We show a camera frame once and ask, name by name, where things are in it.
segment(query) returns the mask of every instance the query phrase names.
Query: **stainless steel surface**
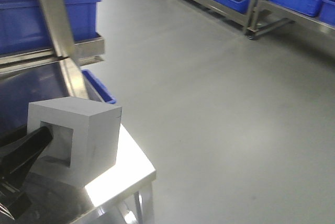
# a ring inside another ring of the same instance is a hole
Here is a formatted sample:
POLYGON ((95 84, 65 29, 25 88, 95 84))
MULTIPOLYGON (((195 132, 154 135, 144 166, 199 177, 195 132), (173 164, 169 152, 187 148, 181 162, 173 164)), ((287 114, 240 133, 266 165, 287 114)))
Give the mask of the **stainless steel surface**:
POLYGON ((119 212, 121 213, 123 219, 125 220, 126 224, 138 224, 136 216, 128 208, 128 206, 125 202, 122 201, 119 204, 117 204, 117 208, 118 208, 119 212))
POLYGON ((276 13, 280 16, 286 17, 292 21, 295 21, 296 23, 305 26, 311 30, 318 31, 325 33, 329 36, 335 36, 335 27, 331 26, 327 23, 323 23, 317 18, 305 16, 301 13, 295 12, 293 10, 290 10, 288 8, 284 8, 282 6, 279 6, 277 4, 274 4, 270 1, 263 0, 261 2, 261 8, 267 9, 272 11, 273 13, 276 13))
POLYGON ((245 22, 245 24, 243 26, 243 33, 244 34, 247 32, 248 26, 251 22, 252 15, 253 15, 253 9, 255 7, 255 3, 256 3, 256 0, 250 0, 250 2, 249 2, 247 14, 246 14, 247 21, 245 22))
POLYGON ((0 223, 89 224, 113 205, 151 184, 155 176, 155 168, 121 126, 117 161, 108 171, 83 189, 31 173, 24 188, 32 199, 32 207, 17 221, 0 215, 0 223))
POLYGON ((39 0, 39 2, 56 55, 68 58, 60 61, 60 67, 70 96, 88 99, 82 73, 76 66, 79 65, 79 55, 74 45, 64 0, 39 0))
POLYGON ((65 85, 69 95, 88 99, 83 74, 71 58, 59 61, 65 85))
POLYGON ((260 12, 261 12, 261 5, 260 5, 260 2, 262 0, 256 0, 255 2, 255 9, 254 9, 254 14, 252 16, 252 21, 251 21, 251 24, 250 24, 250 29, 252 31, 255 31, 257 29, 257 23, 259 22, 259 19, 260 19, 260 12))
POLYGON ((75 46, 64 0, 39 0, 56 55, 75 57, 75 46))
POLYGON ((241 14, 233 9, 230 9, 214 0, 194 0, 195 2, 227 17, 230 20, 237 22, 238 24, 244 25, 248 21, 246 15, 241 14))
MULTIPOLYGON (((105 39, 103 37, 78 41, 75 47, 80 66, 103 61, 103 58, 99 56, 105 53, 105 39)), ((53 61, 57 61, 57 58, 52 49, 34 49, 3 54, 0 55, 0 75, 8 71, 25 69, 53 61)))
POLYGON ((153 197, 151 183, 134 195, 139 224, 154 224, 153 197))

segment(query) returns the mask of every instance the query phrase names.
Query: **stainless steel table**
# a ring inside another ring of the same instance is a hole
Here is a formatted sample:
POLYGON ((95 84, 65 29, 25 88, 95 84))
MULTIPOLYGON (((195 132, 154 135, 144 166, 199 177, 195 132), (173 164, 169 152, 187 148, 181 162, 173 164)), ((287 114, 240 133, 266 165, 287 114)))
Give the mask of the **stainless steel table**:
POLYGON ((24 184, 32 206, 18 220, 0 216, 1 224, 86 224, 117 206, 126 223, 154 224, 152 181, 156 170, 121 125, 116 164, 78 189, 30 173, 24 184), (135 214, 123 203, 134 195, 135 214))

